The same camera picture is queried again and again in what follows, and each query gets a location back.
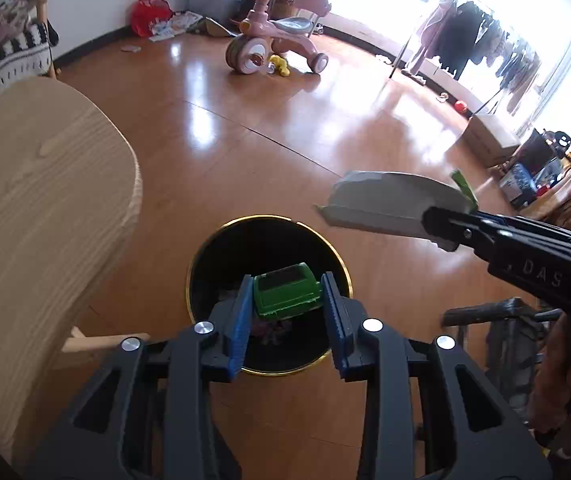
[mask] black and white striped fabric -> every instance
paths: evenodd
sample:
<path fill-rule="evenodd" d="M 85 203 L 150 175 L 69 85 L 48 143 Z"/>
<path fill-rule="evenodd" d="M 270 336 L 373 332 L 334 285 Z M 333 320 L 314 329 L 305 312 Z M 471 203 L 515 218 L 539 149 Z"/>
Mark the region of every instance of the black and white striped fabric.
<path fill-rule="evenodd" d="M 50 63 L 46 25 L 35 23 L 0 46 L 0 92 L 15 80 L 46 73 Z"/>

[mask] red ball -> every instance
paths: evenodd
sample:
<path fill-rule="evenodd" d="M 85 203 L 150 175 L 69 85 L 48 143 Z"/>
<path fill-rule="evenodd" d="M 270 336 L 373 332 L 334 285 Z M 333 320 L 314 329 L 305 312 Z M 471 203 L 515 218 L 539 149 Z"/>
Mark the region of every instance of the red ball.
<path fill-rule="evenodd" d="M 454 103 L 454 109 L 460 114 L 462 114 L 464 111 L 468 109 L 468 105 L 465 101 L 457 101 L 456 103 Z"/>

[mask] wooden table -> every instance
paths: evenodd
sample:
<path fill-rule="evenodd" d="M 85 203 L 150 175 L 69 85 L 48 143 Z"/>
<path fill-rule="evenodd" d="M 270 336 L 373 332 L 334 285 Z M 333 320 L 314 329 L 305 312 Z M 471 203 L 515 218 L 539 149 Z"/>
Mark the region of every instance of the wooden table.
<path fill-rule="evenodd" d="M 64 83 L 0 95 L 0 453 L 20 455 L 35 390 L 139 213 L 136 157 Z"/>

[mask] brown box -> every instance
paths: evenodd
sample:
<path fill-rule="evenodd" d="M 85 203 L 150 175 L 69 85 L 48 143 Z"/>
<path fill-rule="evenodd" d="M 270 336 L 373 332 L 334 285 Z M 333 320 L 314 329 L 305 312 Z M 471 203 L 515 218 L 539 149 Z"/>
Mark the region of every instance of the brown box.
<path fill-rule="evenodd" d="M 507 161 L 520 145 L 496 115 L 472 116 L 463 139 L 485 168 Z"/>

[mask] trash can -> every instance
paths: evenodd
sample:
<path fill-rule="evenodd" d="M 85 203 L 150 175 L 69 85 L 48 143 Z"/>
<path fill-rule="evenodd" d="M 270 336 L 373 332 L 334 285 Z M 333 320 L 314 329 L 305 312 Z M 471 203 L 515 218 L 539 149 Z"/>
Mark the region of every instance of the trash can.
<path fill-rule="evenodd" d="M 351 298 L 347 267 L 330 243 L 292 219 L 256 215 L 228 222 L 201 246 L 187 273 L 187 308 L 194 322 L 208 319 L 216 303 L 234 297 L 245 274 L 257 276 L 305 262 L 321 280 L 334 274 L 342 296 Z M 264 376 L 288 375 L 329 353 L 323 310 L 290 319 L 288 331 L 274 342 L 250 336 L 243 370 Z"/>

